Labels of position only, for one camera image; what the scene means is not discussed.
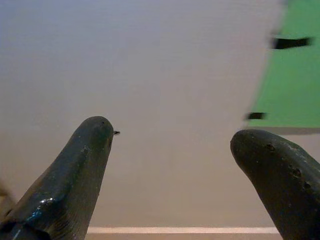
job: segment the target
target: green object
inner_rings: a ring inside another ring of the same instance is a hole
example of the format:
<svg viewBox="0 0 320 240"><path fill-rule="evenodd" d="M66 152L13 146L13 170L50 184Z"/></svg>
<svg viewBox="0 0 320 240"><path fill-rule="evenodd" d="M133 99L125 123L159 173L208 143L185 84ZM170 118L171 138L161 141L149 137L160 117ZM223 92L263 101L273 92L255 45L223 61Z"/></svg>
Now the green object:
<svg viewBox="0 0 320 240"><path fill-rule="evenodd" d="M253 113L256 127L320 127L320 1L293 0L278 39L310 38L309 45L273 49Z"/></svg>

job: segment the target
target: black stripe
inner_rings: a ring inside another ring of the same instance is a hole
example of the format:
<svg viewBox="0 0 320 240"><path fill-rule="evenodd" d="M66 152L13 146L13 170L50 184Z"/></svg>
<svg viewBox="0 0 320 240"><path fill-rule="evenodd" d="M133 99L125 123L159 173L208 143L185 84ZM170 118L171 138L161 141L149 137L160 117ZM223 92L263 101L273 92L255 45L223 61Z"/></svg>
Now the black stripe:
<svg viewBox="0 0 320 240"><path fill-rule="evenodd" d="M246 118L248 120L250 120L250 119L265 119L266 113L265 112L250 112Z"/></svg>
<svg viewBox="0 0 320 240"><path fill-rule="evenodd" d="M273 48L274 49L289 49L311 45L311 38L304 37L299 39L284 39L275 38Z"/></svg>

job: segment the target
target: white wall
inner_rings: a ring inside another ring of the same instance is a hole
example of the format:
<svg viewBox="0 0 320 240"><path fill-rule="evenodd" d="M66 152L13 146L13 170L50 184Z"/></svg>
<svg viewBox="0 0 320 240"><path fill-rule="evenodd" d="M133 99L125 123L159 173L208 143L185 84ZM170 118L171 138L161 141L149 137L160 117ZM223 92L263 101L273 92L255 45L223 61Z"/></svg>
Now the white wall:
<svg viewBox="0 0 320 240"><path fill-rule="evenodd" d="M229 150L279 0L2 0L0 179L19 199L87 117L114 138L93 226L272 226ZM320 156L319 136L288 137Z"/></svg>

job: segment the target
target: black tape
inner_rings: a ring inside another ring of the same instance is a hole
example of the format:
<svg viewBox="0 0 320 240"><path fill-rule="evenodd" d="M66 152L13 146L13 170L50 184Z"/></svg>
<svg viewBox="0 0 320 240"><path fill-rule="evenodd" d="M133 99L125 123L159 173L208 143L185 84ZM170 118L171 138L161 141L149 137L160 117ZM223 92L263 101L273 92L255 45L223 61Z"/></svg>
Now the black tape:
<svg viewBox="0 0 320 240"><path fill-rule="evenodd" d="M250 112L247 116L248 120L251 119L265 119L266 118L266 113L265 112Z"/></svg>
<svg viewBox="0 0 320 240"><path fill-rule="evenodd" d="M304 37L299 39L284 39L284 38L275 38L274 39L274 49L290 49L298 48L311 45L311 38Z"/></svg>

